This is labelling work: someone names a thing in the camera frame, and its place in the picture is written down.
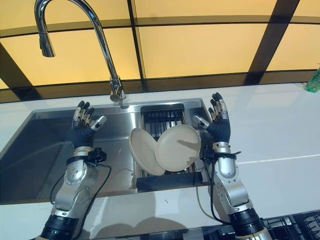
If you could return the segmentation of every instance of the robotic arm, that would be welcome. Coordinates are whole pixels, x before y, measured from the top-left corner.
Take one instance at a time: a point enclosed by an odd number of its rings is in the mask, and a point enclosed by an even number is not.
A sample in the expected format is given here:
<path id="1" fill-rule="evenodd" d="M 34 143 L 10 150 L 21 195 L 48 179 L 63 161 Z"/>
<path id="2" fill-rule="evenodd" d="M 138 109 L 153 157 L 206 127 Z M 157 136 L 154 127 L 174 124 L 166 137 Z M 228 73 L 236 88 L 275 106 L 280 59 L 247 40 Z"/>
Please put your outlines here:
<path id="1" fill-rule="evenodd" d="M 212 123 L 200 116 L 193 116 L 193 121 L 207 130 L 213 138 L 214 157 L 211 164 L 211 211 L 213 217 L 227 225 L 231 225 L 235 231 L 237 240 L 272 240 L 268 230 L 256 213 L 249 198 L 248 192 L 239 178 L 239 170 L 236 166 L 236 154 L 231 153 L 230 122 L 226 104 L 217 92 L 212 95 L 209 108 Z M 216 188 L 218 198 L 230 222 L 218 219 L 213 210 L 213 188 Z"/>
<path id="2" fill-rule="evenodd" d="M 45 227 L 36 240 L 71 240 L 81 234 L 86 215 L 97 195 L 90 198 L 93 186 L 98 178 L 97 166 L 106 159 L 106 154 L 100 148 L 93 150 L 93 137 L 96 131 L 106 122 L 107 118 L 101 116 L 91 120 L 94 112 L 89 108 L 89 102 L 81 101 L 77 106 L 73 121 L 71 140 L 74 153 L 66 161 L 67 168 L 64 174 L 63 185 L 55 197 L 51 215 Z"/>

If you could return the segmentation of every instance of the chrome faucet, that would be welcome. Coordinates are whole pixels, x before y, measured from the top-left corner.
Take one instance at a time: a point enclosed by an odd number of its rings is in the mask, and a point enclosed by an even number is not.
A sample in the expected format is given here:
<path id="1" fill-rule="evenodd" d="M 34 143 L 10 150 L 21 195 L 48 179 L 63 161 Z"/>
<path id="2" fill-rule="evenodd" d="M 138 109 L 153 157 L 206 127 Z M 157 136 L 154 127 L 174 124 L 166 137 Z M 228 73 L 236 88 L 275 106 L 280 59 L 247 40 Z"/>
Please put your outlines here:
<path id="1" fill-rule="evenodd" d="M 48 36 L 47 24 L 45 20 L 46 6 L 51 1 L 52 0 L 36 0 L 34 4 L 34 16 L 35 16 L 36 26 L 39 31 L 40 48 L 42 50 L 42 55 L 49 58 L 52 58 L 55 56 L 54 50 L 52 48 L 52 44 Z M 120 77 L 117 75 L 114 62 L 112 61 L 112 58 L 110 55 L 106 37 L 103 31 L 103 28 L 101 26 L 101 23 L 98 19 L 98 16 L 85 0 L 69 0 L 69 1 L 76 4 L 78 7 L 80 7 L 85 12 L 85 14 L 90 18 L 93 24 L 96 36 L 100 43 L 101 50 L 103 52 L 106 65 L 109 69 L 110 76 L 111 76 L 110 77 L 110 87 L 111 87 L 110 99 L 113 102 L 119 102 L 120 100 L 126 97 L 126 94 L 122 86 Z"/>

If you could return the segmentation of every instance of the stainless steel sink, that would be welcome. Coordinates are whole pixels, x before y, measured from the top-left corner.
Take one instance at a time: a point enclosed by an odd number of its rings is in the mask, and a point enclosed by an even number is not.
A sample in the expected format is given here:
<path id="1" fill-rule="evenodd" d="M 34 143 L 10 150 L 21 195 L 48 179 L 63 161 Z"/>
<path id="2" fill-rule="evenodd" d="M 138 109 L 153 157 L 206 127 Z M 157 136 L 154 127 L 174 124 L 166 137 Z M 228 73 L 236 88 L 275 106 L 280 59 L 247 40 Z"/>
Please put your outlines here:
<path id="1" fill-rule="evenodd" d="M 209 119 L 202 99 L 183 99 L 175 101 L 154 101 L 133 103 L 127 106 L 94 106 L 95 119 L 105 115 L 107 122 L 96 133 L 94 147 L 100 147 L 107 154 L 105 164 L 112 166 L 110 179 L 102 188 L 99 197 L 138 193 L 137 179 L 151 177 L 135 163 L 129 150 L 128 137 L 133 128 L 145 128 L 141 113 L 142 107 L 153 109 L 172 109 L 183 106 L 185 124 L 198 130 L 202 146 L 210 146 L 208 134 L 193 124 L 192 116 L 198 114 Z M 14 134 L 0 153 L 0 204 L 34 203 L 48 201 L 50 192 L 57 180 L 66 170 L 66 160 L 73 153 L 69 140 L 74 108 L 41 109 L 33 111 Z M 200 172 L 202 183 L 208 184 L 208 175 L 200 159 L 195 161 L 192 169 L 186 173 Z M 99 167 L 96 188 L 104 181 L 108 169 Z M 183 172 L 167 172 L 167 175 L 181 175 Z M 193 187 L 195 184 L 162 186 L 156 190 Z"/>

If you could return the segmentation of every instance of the black frame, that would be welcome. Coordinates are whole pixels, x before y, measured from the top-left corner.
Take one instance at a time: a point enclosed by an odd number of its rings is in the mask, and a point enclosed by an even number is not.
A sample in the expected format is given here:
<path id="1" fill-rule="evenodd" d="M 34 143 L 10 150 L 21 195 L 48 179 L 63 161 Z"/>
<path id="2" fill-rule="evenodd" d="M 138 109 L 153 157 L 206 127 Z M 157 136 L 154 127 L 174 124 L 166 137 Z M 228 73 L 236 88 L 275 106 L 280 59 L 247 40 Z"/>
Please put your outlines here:
<path id="1" fill-rule="evenodd" d="M 293 17 L 299 1 L 277 0 L 271 16 L 233 15 L 137 18 L 135 0 L 127 0 L 130 19 L 102 20 L 101 24 L 104 29 L 131 28 L 132 30 L 140 79 L 122 81 L 127 93 L 307 82 L 316 72 L 316 69 L 266 71 L 289 24 L 320 25 L 320 17 Z M 139 27 L 247 23 L 267 23 L 248 72 L 146 78 Z M 49 32 L 89 29 L 93 29 L 90 21 L 48 25 Z M 36 26 L 19 27 L 1 30 L 0 38 L 33 34 L 38 34 Z M 0 103 L 110 94 L 108 81 L 33 86 L 2 44 L 0 44 L 0 54 L 0 77 L 9 87 L 9 89 L 0 89 Z"/>

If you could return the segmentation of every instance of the robot finger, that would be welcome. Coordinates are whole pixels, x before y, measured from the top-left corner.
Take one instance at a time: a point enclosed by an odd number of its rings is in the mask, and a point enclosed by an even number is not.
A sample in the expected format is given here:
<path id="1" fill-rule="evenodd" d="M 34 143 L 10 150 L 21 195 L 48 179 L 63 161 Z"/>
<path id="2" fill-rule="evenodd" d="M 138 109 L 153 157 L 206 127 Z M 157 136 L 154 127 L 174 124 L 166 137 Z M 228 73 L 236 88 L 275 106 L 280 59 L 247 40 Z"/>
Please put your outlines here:
<path id="1" fill-rule="evenodd" d="M 73 120 L 74 120 L 74 121 L 77 121 L 78 118 L 81 118 L 80 112 L 81 112 L 81 110 L 82 110 L 82 108 L 83 108 L 84 105 L 85 105 L 85 102 L 84 102 L 84 101 L 79 102 L 79 104 L 78 104 L 78 106 L 76 107 L 75 112 L 74 112 L 74 114 L 73 114 Z"/>
<path id="2" fill-rule="evenodd" d="M 101 126 L 107 121 L 107 117 L 106 116 L 101 116 L 99 117 L 97 120 L 92 121 L 90 123 L 90 128 L 93 129 L 94 131 L 98 131 L 99 128 L 101 128 Z"/>
<path id="3" fill-rule="evenodd" d="M 218 110 L 218 115 L 219 115 L 222 112 L 222 108 L 221 108 L 221 105 L 220 105 L 220 102 L 219 102 L 217 94 L 212 94 L 212 98 L 213 98 L 213 101 L 216 104 L 216 108 Z"/>
<path id="4" fill-rule="evenodd" d="M 209 107 L 209 113 L 211 115 L 211 119 L 212 121 L 214 122 L 216 120 L 216 113 L 215 113 L 215 110 L 213 110 L 211 107 Z"/>
<path id="5" fill-rule="evenodd" d="M 90 119 L 91 119 L 91 116 L 92 116 L 92 114 L 94 113 L 94 111 L 95 111 L 95 109 L 94 109 L 93 107 L 91 107 L 91 108 L 87 111 L 87 113 L 86 113 L 86 115 L 85 115 L 85 117 L 84 117 L 85 124 L 90 124 Z"/>
<path id="6" fill-rule="evenodd" d="M 218 101 L 217 104 L 220 105 L 222 119 L 229 119 L 228 110 L 224 99 L 218 92 L 215 94 L 215 96 Z"/>
<path id="7" fill-rule="evenodd" d="M 219 108 L 217 106 L 216 100 L 215 99 L 211 99 L 210 103 L 212 104 L 213 108 L 214 108 L 214 114 L 217 117 L 219 115 Z"/>
<path id="8" fill-rule="evenodd" d="M 80 112 L 81 113 L 80 117 L 81 117 L 81 120 L 83 121 L 85 121 L 85 117 L 86 117 L 89 106 L 90 106 L 90 103 L 87 101 Z"/>
<path id="9" fill-rule="evenodd" d="M 203 119 L 202 117 L 200 117 L 200 116 L 198 116 L 198 115 L 194 115 L 194 116 L 192 117 L 192 120 L 193 120 L 196 124 L 198 124 L 198 125 L 200 125 L 201 127 L 203 127 L 204 129 L 207 129 L 207 128 L 209 127 L 209 125 L 210 125 L 210 123 L 209 123 L 207 120 Z"/>

